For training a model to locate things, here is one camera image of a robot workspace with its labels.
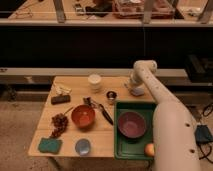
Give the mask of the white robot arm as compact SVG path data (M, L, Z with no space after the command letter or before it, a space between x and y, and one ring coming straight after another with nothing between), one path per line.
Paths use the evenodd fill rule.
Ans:
M154 60L138 60L130 76L130 86L144 83L157 103L153 115L154 171L201 171L191 113L154 76L156 70Z

